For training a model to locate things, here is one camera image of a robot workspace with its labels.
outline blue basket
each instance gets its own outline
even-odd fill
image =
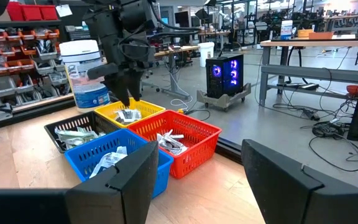
[[[82,182],[89,179],[100,159],[109,152],[116,152],[118,146],[126,146],[130,154],[146,144],[147,141],[128,129],[120,129],[103,137],[87,142],[65,152],[65,157]],[[153,198],[162,193],[168,184],[169,169],[173,158],[158,151],[157,180]]]

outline white sticker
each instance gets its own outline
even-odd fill
[[[67,4],[61,5],[61,6],[56,6],[56,11],[57,11],[57,13],[59,13],[60,17],[65,17],[65,16],[69,16],[69,15],[73,14],[71,12],[70,7]]]

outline workbench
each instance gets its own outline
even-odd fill
[[[81,181],[44,130],[76,108],[0,128],[0,189],[72,188]],[[146,223],[264,223],[244,168],[219,154],[152,200]]]
[[[277,93],[282,94],[283,87],[276,85],[268,85],[267,80],[269,75],[278,75],[278,83],[284,83],[285,76],[310,78],[317,80],[328,80],[333,82],[358,83],[357,70],[335,70],[327,68],[308,68],[308,67],[294,67],[287,66],[288,48],[294,47],[358,47],[358,40],[355,35],[334,35],[331,40],[309,40],[308,38],[299,38],[293,40],[283,41],[263,41],[260,45],[264,48],[262,55],[261,78],[260,78],[260,93],[259,103],[265,105],[267,90],[271,88],[278,89]],[[280,65],[270,65],[270,51],[272,47],[282,47],[282,54]],[[324,95],[334,98],[348,98],[345,95],[334,93],[320,93],[317,91],[297,90],[295,88],[286,88],[289,91],[298,91],[302,93],[309,93],[314,95]]]
[[[188,51],[188,50],[198,50],[198,49],[199,49],[198,46],[182,46],[179,50],[166,50],[166,51],[162,51],[162,52],[157,52],[157,53],[154,54],[154,57],[155,58],[160,58],[160,57],[168,56],[169,69],[172,71],[176,67],[176,65],[175,65],[175,54],[180,53],[180,52],[184,52],[184,51]],[[182,91],[178,87],[178,80],[177,80],[176,73],[171,73],[170,72],[170,83],[171,83],[171,87],[170,87],[170,89],[167,89],[167,88],[160,88],[157,85],[150,84],[150,83],[147,83],[147,82],[141,82],[140,90],[143,90],[143,86],[151,86],[151,87],[156,87],[156,90],[161,90],[162,93],[167,93],[167,94],[171,94],[171,95],[180,96],[180,97],[183,97],[186,100],[188,99],[188,97],[190,95],[185,93],[184,91]]]
[[[206,42],[205,37],[207,35],[218,35],[218,36],[220,36],[220,38],[221,38],[221,49],[223,49],[223,43],[224,43],[223,38],[224,38],[225,35],[228,35],[228,34],[230,34],[230,31],[219,31],[219,32],[216,32],[216,33],[215,32],[200,32],[200,33],[198,33],[198,35],[201,37],[201,42],[202,43]]]

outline white bucket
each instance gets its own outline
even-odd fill
[[[85,113],[108,104],[108,89],[100,83],[104,77],[88,78],[89,69],[103,64],[98,43],[95,40],[76,40],[59,44],[59,47],[78,111]]]
[[[200,66],[205,67],[205,60],[207,58],[214,57],[214,42],[208,42],[208,43],[200,43],[198,44],[200,47]]]

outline concrete floor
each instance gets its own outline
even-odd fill
[[[347,49],[339,49],[335,54],[321,55],[321,47],[308,48],[302,50],[302,65],[304,67],[326,67],[337,68],[344,58]],[[356,61],[356,53],[358,48],[351,48],[348,55],[344,59],[341,69],[358,70],[358,65],[354,66]],[[281,51],[272,51],[271,64],[279,64]],[[251,95],[246,97],[244,103],[240,101],[229,108],[229,112],[225,113],[218,108],[209,107],[211,117],[206,122],[219,126],[223,129],[221,137],[232,142],[241,144],[243,139],[253,139],[272,149],[300,161],[313,169],[330,175],[334,178],[347,182],[358,187],[358,172],[344,172],[322,161],[309,149],[308,143],[314,135],[310,129],[300,129],[302,126],[312,125],[315,122],[294,118],[287,114],[282,114],[267,108],[259,107],[256,99],[259,100],[259,86],[255,86],[258,82],[259,63],[262,51],[251,49],[244,55],[244,83],[253,84]],[[291,57],[291,65],[299,65],[298,53],[293,52]],[[160,65],[153,69],[154,74],[144,81],[153,83],[158,86],[169,86],[169,74],[164,65]],[[189,106],[196,103],[196,91],[206,91],[205,68],[200,67],[198,58],[194,59],[193,66],[182,68],[178,74],[180,87],[193,96],[193,101]],[[276,77],[272,77],[269,82],[277,81]],[[329,82],[313,80],[321,86],[327,88]],[[346,93],[347,83],[332,82],[330,90],[338,93]],[[145,86],[142,92],[143,100],[164,106],[168,109],[177,110],[184,106],[172,106],[171,100],[177,98],[165,93],[157,93],[154,88]],[[294,93],[292,97],[293,105],[305,105],[319,108],[320,96],[308,95],[304,93]],[[276,90],[269,90],[266,99],[266,106],[272,107],[274,103],[283,103],[282,97],[277,95]],[[337,110],[344,100],[323,97],[321,100],[322,107],[326,110]],[[196,103],[195,108],[205,109],[202,103]],[[300,113],[284,111],[295,115]],[[198,119],[207,117],[205,112],[193,113],[192,116]],[[332,117],[324,118],[323,121],[332,119]],[[343,118],[342,122],[350,122],[350,119]],[[313,142],[313,147],[324,158],[345,169],[358,169],[358,162],[346,162],[345,158],[349,156],[349,152],[353,152],[352,148],[346,141],[334,141],[331,139],[317,139]]]

